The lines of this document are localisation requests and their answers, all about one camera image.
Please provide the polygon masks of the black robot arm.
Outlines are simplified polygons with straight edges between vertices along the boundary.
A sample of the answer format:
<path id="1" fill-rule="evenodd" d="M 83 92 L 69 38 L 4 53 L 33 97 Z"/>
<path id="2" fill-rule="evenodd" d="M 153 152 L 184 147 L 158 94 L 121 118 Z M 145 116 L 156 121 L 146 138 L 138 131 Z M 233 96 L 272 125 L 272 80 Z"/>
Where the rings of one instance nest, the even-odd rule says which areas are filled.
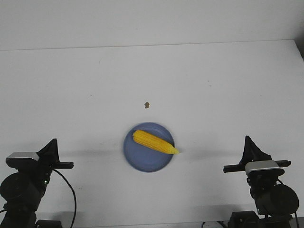
<path id="1" fill-rule="evenodd" d="M 297 218 L 299 198 L 296 192 L 279 179 L 289 160 L 273 160 L 247 135 L 244 151 L 238 164 L 226 165 L 224 173 L 245 172 L 256 211 L 239 211 L 231 214 L 229 228 L 289 228 Z"/>
<path id="2" fill-rule="evenodd" d="M 60 228 L 59 220 L 38 220 L 36 211 L 50 182 L 51 174 L 58 169 L 71 169 L 73 162 L 61 162 L 57 139 L 52 139 L 38 152 L 14 152 L 6 164 L 17 170 L 0 185 L 5 199 L 2 228 Z"/>

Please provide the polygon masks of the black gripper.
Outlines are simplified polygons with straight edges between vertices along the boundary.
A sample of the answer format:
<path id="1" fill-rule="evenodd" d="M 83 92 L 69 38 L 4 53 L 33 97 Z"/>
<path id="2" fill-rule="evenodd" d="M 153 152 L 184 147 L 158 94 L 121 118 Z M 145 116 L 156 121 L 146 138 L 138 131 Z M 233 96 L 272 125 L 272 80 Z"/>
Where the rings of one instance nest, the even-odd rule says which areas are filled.
<path id="1" fill-rule="evenodd" d="M 224 173 L 244 171 L 247 183 L 251 188 L 270 188 L 278 182 L 284 168 L 291 165 L 289 160 L 272 160 L 272 157 L 262 152 L 252 139 L 246 135 L 244 151 L 239 164 L 225 165 Z"/>
<path id="2" fill-rule="evenodd" d="M 57 139 L 52 139 L 45 147 L 37 152 L 39 157 L 38 174 L 43 183 L 49 183 L 52 172 L 57 173 L 66 183 L 68 180 L 66 177 L 58 171 L 58 169 L 72 169 L 74 163 L 60 162 L 58 155 Z"/>

